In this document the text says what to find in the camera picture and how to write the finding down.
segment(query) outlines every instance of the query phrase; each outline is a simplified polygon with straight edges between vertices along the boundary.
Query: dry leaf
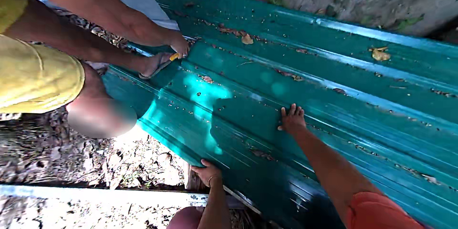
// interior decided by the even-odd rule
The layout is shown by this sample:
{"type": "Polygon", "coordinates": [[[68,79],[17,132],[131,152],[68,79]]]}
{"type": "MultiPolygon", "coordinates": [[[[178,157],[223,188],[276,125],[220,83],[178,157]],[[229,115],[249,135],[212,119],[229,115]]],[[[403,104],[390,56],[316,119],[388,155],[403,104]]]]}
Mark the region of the dry leaf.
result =
{"type": "Polygon", "coordinates": [[[242,37],[242,42],[245,45],[250,45],[253,44],[253,39],[250,37],[250,35],[247,33],[245,36],[242,37]]]}
{"type": "Polygon", "coordinates": [[[326,14],[326,10],[325,9],[318,9],[316,12],[315,12],[316,15],[325,15],[326,14]]]}
{"type": "Polygon", "coordinates": [[[295,81],[302,81],[304,80],[304,78],[300,77],[300,76],[297,76],[297,75],[293,75],[293,78],[295,81]]]}
{"type": "Polygon", "coordinates": [[[230,28],[219,28],[219,31],[223,33],[232,33],[232,29],[230,28]]]}
{"type": "Polygon", "coordinates": [[[340,93],[340,94],[345,94],[345,95],[347,94],[347,93],[345,92],[345,90],[339,89],[339,88],[335,88],[335,89],[333,89],[333,91],[335,91],[335,92],[337,92],[337,93],[340,93]]]}
{"type": "Polygon", "coordinates": [[[208,76],[203,76],[203,80],[208,82],[208,83],[213,83],[213,80],[208,76]]]}
{"type": "Polygon", "coordinates": [[[372,58],[374,58],[377,61],[386,61],[386,60],[389,60],[390,57],[391,57],[391,55],[388,54],[388,53],[381,52],[381,51],[376,50],[376,49],[374,49],[372,51],[372,58]]]}
{"type": "Polygon", "coordinates": [[[250,149],[251,153],[257,157],[262,157],[267,159],[268,161],[276,161],[275,158],[273,158],[271,155],[267,154],[264,151],[257,150],[257,149],[250,149]]]}
{"type": "Polygon", "coordinates": [[[377,51],[383,52],[383,51],[385,51],[387,49],[388,49],[388,47],[375,47],[375,48],[371,48],[369,51],[377,50],[377,51]]]}
{"type": "Polygon", "coordinates": [[[284,72],[284,71],[281,71],[281,70],[275,69],[275,68],[274,68],[274,70],[276,70],[278,73],[281,73],[283,76],[293,76],[292,73],[287,73],[287,72],[284,72]]]}

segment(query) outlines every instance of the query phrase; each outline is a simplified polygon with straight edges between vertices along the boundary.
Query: teal metal roofing sheet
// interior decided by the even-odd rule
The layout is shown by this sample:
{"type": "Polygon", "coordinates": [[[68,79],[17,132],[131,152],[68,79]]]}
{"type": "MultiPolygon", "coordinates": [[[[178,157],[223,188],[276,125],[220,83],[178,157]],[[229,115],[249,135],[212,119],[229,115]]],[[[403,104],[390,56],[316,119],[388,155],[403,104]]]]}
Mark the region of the teal metal roofing sheet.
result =
{"type": "Polygon", "coordinates": [[[214,162],[268,219],[305,228],[312,197],[325,193],[276,130],[279,109],[298,103],[310,130],[404,210],[437,229],[457,227],[458,47],[255,0],[157,2],[199,38],[189,56],[151,80],[117,67],[104,76],[153,137],[193,165],[214,162]],[[391,59],[376,61],[373,47],[388,47],[391,59]]]}

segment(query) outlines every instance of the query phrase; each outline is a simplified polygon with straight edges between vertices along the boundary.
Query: wrist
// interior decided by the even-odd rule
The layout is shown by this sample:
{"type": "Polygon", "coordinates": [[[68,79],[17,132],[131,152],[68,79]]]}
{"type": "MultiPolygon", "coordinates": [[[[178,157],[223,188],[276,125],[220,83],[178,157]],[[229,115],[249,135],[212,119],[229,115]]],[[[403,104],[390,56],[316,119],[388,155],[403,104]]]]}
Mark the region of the wrist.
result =
{"type": "Polygon", "coordinates": [[[223,178],[220,174],[212,177],[209,181],[208,181],[208,185],[210,186],[210,188],[213,188],[215,186],[223,186],[223,178]]]}

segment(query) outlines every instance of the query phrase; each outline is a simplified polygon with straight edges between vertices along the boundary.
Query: foot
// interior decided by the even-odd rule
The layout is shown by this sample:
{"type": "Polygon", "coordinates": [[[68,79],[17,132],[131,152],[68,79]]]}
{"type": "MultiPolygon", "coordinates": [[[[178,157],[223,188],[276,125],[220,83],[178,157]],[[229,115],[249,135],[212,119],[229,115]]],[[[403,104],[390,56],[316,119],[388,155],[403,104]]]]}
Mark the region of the foot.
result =
{"type": "Polygon", "coordinates": [[[140,72],[142,76],[149,77],[151,74],[156,71],[156,69],[163,64],[164,62],[169,61],[169,58],[172,56],[171,53],[159,53],[152,57],[146,57],[144,59],[144,64],[142,67],[143,71],[140,72]]]}

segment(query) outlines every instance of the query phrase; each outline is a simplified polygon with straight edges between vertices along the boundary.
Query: flip-flop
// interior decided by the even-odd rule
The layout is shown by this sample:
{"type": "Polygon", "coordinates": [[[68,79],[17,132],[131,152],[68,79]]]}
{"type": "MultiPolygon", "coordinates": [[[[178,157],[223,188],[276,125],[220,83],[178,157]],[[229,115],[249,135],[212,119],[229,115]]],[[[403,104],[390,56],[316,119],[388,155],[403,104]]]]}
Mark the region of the flip-flop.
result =
{"type": "Polygon", "coordinates": [[[180,56],[179,53],[175,53],[175,54],[171,55],[169,57],[169,60],[167,62],[163,62],[162,64],[160,64],[150,76],[145,76],[145,75],[139,73],[138,77],[140,77],[140,79],[142,79],[142,80],[151,79],[154,75],[156,75],[158,72],[160,72],[163,68],[165,68],[167,65],[169,65],[173,60],[177,59],[179,56],[180,56]]]}

